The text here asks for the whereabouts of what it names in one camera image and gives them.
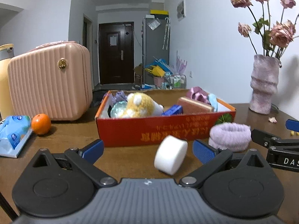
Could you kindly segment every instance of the yellow and white plush toy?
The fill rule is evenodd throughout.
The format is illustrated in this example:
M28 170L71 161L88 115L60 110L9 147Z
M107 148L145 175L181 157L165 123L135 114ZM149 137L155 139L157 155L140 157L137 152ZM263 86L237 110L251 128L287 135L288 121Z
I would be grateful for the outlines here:
M120 118L138 118L146 116L160 116L163 106L158 105L150 96L144 93L130 93L128 105Z

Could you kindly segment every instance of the wet wipes package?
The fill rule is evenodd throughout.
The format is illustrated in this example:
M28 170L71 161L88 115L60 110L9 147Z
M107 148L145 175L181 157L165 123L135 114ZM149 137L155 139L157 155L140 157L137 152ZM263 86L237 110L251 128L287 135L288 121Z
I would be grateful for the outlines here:
M0 155L17 158L32 133L29 116L8 116L0 122Z

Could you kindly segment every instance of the wooden table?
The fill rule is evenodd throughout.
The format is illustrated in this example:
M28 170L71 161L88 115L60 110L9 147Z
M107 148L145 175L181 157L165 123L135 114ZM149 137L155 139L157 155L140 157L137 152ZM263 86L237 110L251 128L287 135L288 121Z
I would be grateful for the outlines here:
M291 117L283 112L271 113L262 116L248 109L248 104L236 104L237 114L235 122L250 125L251 128L261 129L283 139L299 138L290 136L285 128L285 122ZM54 123L52 134L45 137L33 135L18 159L0 158L0 191L7 201L16 210L11 198L12 188L18 177L38 151L46 147L52 153L62 153L70 147L82 148L98 138L98 131L94 121L97 109L90 109L80 120L73 123ZM275 116L276 124L268 122L268 117ZM201 163L192 153L192 142L189 142L188 153L183 165L174 175L176 180L198 168ZM251 142L250 148L258 149L266 157L267 149ZM95 166L113 176L118 181L121 177L131 178L167 178L168 176L154 168L154 157L158 145L142 147L105 148L104 155L95 163ZM286 223L299 223L299 173L274 169L284 186L285 199L278 216ZM0 224L10 223L10 219L0 208Z

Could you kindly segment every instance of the white foam object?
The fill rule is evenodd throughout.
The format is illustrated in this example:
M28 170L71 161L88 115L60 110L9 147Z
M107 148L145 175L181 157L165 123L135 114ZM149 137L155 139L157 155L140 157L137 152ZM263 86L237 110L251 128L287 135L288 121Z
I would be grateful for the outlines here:
M173 136L167 136L160 144L154 161L156 169L174 175L185 159L188 143Z

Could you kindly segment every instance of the yellow thermos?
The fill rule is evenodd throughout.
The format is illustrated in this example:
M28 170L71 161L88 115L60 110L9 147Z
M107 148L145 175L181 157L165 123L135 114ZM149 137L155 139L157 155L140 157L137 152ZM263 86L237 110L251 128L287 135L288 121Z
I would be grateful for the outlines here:
M15 114L10 97L7 73L8 64L13 57L13 44L0 46L0 114L2 119Z

